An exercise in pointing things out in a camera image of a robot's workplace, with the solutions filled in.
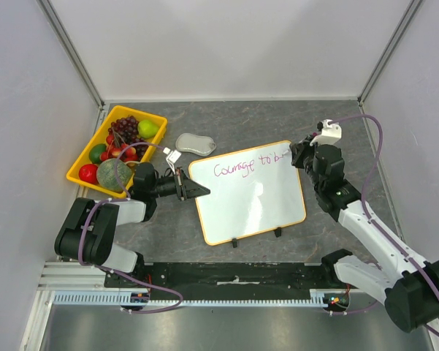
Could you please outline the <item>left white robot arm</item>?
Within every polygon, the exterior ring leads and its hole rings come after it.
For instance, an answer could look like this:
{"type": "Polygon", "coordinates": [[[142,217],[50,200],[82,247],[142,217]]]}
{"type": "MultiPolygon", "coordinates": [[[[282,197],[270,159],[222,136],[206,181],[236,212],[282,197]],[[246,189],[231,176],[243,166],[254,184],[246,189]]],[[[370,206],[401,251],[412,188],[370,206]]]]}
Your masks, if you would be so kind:
{"type": "Polygon", "coordinates": [[[209,195],[210,190],[191,180],[181,168],[159,176],[154,166],[145,162],[136,167],[129,193],[129,199],[77,198],[56,237],[56,254],[82,265],[120,271],[124,283],[139,287],[146,277],[143,257],[114,243],[116,227],[150,220],[160,197],[174,195],[184,201],[209,195]]]}

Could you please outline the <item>orange framed whiteboard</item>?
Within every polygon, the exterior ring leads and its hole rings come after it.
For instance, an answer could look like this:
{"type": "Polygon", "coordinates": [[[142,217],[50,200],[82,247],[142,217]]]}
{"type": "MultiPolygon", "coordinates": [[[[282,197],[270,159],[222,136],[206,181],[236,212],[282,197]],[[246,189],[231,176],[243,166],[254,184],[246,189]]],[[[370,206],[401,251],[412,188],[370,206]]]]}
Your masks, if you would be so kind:
{"type": "Polygon", "coordinates": [[[290,141],[192,162],[191,180],[210,193],[196,199],[206,244],[216,246],[303,222],[305,200],[290,141]]]}

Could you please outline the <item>purple capped white marker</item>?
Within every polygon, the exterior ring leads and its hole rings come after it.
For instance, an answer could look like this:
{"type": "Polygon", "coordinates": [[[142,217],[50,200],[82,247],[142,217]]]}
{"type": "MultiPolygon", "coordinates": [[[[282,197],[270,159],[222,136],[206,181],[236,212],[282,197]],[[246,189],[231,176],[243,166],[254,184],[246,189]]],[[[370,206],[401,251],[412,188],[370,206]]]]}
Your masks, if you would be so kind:
{"type": "Polygon", "coordinates": [[[283,155],[297,154],[299,151],[310,150],[312,148],[310,143],[318,135],[319,135],[318,132],[312,132],[309,135],[306,135],[301,141],[297,143],[290,143],[289,147],[283,152],[283,155]]]}

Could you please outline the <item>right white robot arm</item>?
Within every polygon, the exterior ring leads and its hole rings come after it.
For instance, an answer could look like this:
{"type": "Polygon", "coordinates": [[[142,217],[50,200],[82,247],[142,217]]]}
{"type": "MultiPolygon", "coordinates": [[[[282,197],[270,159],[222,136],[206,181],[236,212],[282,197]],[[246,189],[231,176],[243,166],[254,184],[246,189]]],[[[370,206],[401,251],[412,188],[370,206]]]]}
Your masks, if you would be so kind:
{"type": "Polygon", "coordinates": [[[291,163],[308,175],[320,208],[351,232],[376,259],[363,263],[346,249],[325,256],[320,269],[327,287],[346,283],[382,304],[392,322],[410,333],[439,318],[439,260],[414,252],[371,210],[344,176],[341,150],[313,145],[314,136],[290,146],[291,163]]]}

